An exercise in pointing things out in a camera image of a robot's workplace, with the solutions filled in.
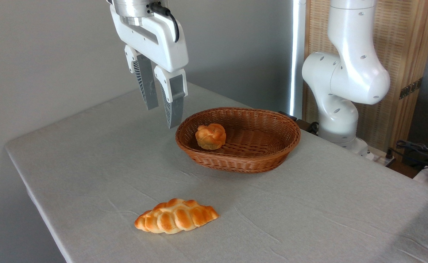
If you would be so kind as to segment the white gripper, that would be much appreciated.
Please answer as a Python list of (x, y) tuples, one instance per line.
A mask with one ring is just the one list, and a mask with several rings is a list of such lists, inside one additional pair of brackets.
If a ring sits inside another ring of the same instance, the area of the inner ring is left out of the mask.
[[(125, 55), (130, 73), (135, 74), (148, 110), (158, 107), (154, 74), (161, 84), (168, 127), (181, 124), (184, 97), (188, 87), (184, 68), (189, 59), (184, 30), (178, 25), (179, 40), (171, 18), (159, 14), (143, 17), (139, 26), (128, 25), (114, 5), (111, 15), (119, 38), (126, 43)], [(157, 64), (152, 70), (151, 61)]]

